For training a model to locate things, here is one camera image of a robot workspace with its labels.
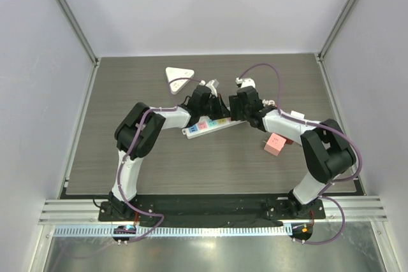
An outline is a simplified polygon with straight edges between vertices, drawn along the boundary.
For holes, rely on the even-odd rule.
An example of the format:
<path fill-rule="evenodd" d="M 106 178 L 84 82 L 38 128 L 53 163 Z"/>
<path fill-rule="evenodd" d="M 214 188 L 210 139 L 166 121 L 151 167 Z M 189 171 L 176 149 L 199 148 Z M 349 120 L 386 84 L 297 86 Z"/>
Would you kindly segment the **white power strip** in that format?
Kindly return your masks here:
<path fill-rule="evenodd" d="M 234 121 L 230 117 L 217 120 L 211 120 L 209 117 L 201 117 L 193 126 L 183 128 L 182 134 L 186 136 L 187 139 L 193 139 L 239 124 L 243 124 L 243 121 Z"/>

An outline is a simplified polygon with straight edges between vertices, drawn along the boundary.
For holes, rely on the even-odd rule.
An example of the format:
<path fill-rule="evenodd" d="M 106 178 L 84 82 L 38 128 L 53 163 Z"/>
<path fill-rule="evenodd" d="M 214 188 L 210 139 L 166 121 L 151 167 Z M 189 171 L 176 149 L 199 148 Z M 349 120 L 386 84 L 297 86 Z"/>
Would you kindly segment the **white charger plug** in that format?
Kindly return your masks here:
<path fill-rule="evenodd" d="M 297 111 L 291 111 L 290 115 L 291 115 L 292 117 L 297 117 L 297 118 L 300 118 L 300 119 L 304 119 L 304 118 L 305 118 L 305 115 L 304 115 L 304 114 L 299 113 L 299 112 L 297 112 Z"/>

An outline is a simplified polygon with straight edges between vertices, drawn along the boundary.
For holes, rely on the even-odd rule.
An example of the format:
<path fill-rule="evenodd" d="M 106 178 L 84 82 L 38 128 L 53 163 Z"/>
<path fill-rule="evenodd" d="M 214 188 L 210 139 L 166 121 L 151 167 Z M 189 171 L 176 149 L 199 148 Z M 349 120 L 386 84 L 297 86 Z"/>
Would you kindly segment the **pink cube plug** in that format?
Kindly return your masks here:
<path fill-rule="evenodd" d="M 281 150 L 284 148 L 285 144 L 286 144 L 286 138 L 278 134 L 272 133 L 270 137 L 265 141 L 265 145 L 263 149 L 269 154 L 278 156 Z"/>

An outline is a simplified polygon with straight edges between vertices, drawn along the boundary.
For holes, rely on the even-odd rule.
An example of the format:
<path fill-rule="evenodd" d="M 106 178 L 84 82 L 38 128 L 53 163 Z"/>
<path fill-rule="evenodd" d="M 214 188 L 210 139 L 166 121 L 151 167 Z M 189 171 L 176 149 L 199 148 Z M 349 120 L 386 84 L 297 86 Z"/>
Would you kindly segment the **white triangular socket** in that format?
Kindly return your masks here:
<path fill-rule="evenodd" d="M 184 68 L 167 67 L 165 75 L 169 90 L 173 95 L 178 94 L 182 88 L 194 77 L 194 70 Z"/>

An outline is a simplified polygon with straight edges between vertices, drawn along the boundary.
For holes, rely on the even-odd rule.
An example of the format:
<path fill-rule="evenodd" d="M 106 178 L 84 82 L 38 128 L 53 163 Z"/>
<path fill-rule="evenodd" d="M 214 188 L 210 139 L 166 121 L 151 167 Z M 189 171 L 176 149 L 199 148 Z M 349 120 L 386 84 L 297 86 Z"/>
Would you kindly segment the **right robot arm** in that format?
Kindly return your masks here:
<path fill-rule="evenodd" d="M 290 115 L 276 106 L 265 106 L 254 87 L 244 87 L 229 97 L 231 118 L 246 121 L 251 127 L 287 138 L 299 144 L 307 174 L 288 193 L 288 212 L 302 218 L 315 200 L 339 175 L 356 164 L 349 140 L 333 119 L 323 122 Z"/>

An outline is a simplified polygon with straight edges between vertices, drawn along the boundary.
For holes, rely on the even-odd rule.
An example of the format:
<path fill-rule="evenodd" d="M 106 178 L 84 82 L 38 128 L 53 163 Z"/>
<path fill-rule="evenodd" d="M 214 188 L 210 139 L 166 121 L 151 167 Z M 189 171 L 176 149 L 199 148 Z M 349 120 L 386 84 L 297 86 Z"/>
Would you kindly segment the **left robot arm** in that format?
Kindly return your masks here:
<path fill-rule="evenodd" d="M 167 129 L 190 128 L 201 117 L 211 120 L 228 118 L 230 111 L 220 94 L 197 86 L 183 103 L 173 107 L 152 107 L 136 103 L 115 131 L 119 164 L 114 186 L 108 195 L 112 212 L 127 221 L 135 214 L 136 183 L 144 158 L 155 145 L 159 134 Z"/>

